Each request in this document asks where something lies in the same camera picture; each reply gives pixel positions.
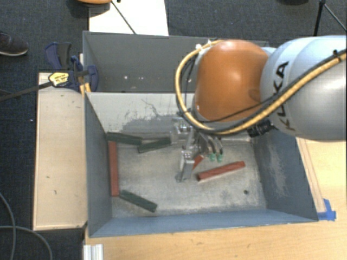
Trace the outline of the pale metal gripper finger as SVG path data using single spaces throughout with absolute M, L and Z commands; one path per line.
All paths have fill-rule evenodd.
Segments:
M 182 182 L 184 180 L 185 164 L 187 159 L 187 152 L 185 150 L 181 151 L 181 157 L 178 165 L 178 173 L 176 174 L 176 181 Z
M 194 157 L 191 151 L 186 151 L 184 153 L 184 179 L 190 179 L 192 168 L 194 166 Z

